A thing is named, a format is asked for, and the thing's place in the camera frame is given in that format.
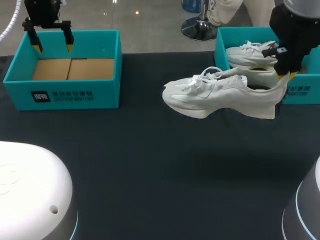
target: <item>cardboard box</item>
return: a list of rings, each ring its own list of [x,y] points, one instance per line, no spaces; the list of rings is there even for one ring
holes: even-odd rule
[[[122,50],[117,30],[75,30],[68,52],[62,31],[37,32],[43,52],[27,34],[4,85],[20,111],[109,109],[119,106]]]
[[[216,39],[214,60],[218,68],[229,70],[226,49],[239,47],[250,41],[265,43],[279,39],[270,27],[220,27]],[[303,60],[306,74],[297,74],[288,85],[284,104],[320,104],[320,47],[315,48]]]

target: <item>shoe heel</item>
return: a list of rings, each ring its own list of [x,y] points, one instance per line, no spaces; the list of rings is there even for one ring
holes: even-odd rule
[[[237,106],[234,110],[248,117],[258,119],[275,119],[276,117],[276,106]]]

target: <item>screw hole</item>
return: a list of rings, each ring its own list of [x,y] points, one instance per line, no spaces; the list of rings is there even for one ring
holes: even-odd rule
[[[53,206],[50,207],[50,212],[53,213],[53,214],[58,214],[58,208],[53,205]]]

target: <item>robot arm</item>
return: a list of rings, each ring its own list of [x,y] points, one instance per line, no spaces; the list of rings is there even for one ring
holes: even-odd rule
[[[68,52],[72,51],[74,36],[71,31],[71,21],[60,21],[60,5],[66,0],[24,0],[29,17],[22,23],[27,32],[31,45],[39,52],[43,52],[40,39],[34,29],[35,26],[43,29],[61,29],[65,37]]]
[[[304,56],[320,45],[320,0],[284,0],[271,14],[270,27],[279,38],[279,48],[263,51],[275,55],[279,76],[297,73]]]

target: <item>white dome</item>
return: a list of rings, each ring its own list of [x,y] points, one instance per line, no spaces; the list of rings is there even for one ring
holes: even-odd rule
[[[1,240],[42,240],[64,218],[72,194],[70,174],[52,152],[0,141]]]

